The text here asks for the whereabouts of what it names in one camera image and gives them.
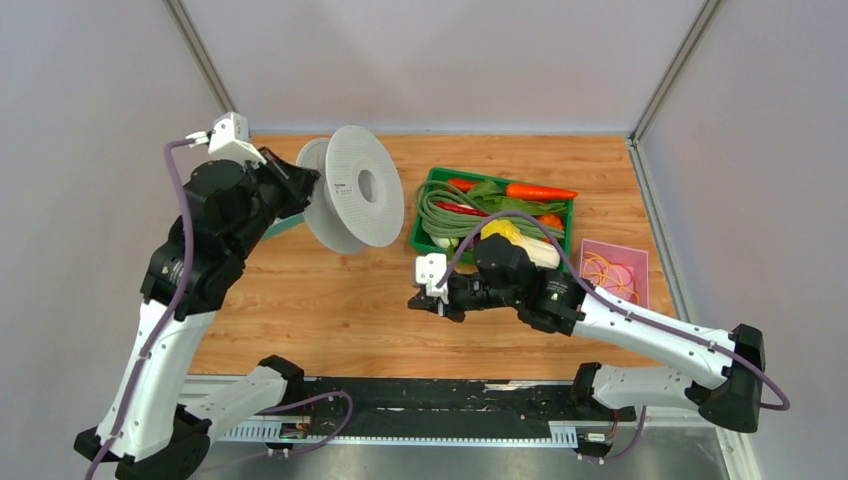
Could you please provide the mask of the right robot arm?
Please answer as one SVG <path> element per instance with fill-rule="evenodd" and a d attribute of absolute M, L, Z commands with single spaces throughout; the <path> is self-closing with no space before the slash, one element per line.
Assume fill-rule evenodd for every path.
<path fill-rule="evenodd" d="M 582 364 L 570 403 L 583 418 L 657 406 L 695 411 L 728 430 L 757 431 L 765 366 L 759 329 L 708 328 L 653 312 L 569 272 L 535 265 L 500 235 L 478 243 L 474 263 L 476 272 L 462 274 L 450 271 L 442 253 L 417 257 L 419 291 L 409 308 L 453 322 L 468 311 L 512 308 L 534 330 L 602 341 L 656 361 L 654 367 Z"/>

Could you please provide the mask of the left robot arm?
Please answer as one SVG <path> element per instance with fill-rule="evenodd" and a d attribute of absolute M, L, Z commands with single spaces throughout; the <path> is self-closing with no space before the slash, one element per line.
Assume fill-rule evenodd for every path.
<path fill-rule="evenodd" d="M 246 377 L 196 401 L 180 398 L 188 369 L 228 290 L 271 224 L 309 205 L 318 171 L 278 158 L 247 166 L 212 160 L 177 182 L 179 218 L 151 256 L 139 326 L 105 418 L 75 450 L 119 479 L 186 479 L 211 445 L 254 414 L 304 405 L 302 370 L 272 355 Z"/>

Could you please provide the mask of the grey filament spool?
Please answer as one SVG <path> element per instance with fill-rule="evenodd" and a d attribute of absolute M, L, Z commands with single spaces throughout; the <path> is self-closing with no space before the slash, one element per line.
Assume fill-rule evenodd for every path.
<path fill-rule="evenodd" d="M 388 150 L 369 130 L 347 125 L 313 139 L 300 150 L 297 165 L 319 172 L 303 218 L 322 245 L 354 255 L 398 239 L 405 215 L 402 183 Z"/>

